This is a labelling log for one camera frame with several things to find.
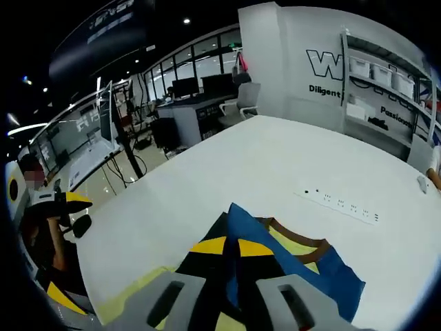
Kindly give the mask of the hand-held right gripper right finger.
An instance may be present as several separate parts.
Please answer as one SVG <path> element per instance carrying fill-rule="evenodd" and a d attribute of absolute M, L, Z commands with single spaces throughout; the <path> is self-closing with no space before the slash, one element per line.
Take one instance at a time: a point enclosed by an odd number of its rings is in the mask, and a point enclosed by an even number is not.
<path fill-rule="evenodd" d="M 238 240 L 238 305 L 248 330 L 348 330 L 334 300 L 281 268 L 266 246 Z"/>

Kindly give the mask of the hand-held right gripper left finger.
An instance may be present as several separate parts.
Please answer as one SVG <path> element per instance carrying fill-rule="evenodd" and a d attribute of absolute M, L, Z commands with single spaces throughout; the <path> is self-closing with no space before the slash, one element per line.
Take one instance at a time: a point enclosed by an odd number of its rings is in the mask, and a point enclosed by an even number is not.
<path fill-rule="evenodd" d="M 203 240 L 187 253 L 178 269 L 164 271 L 123 304 L 122 313 L 107 330 L 189 330 L 197 303 L 209 285 L 209 277 L 223 264 L 226 237 Z"/>

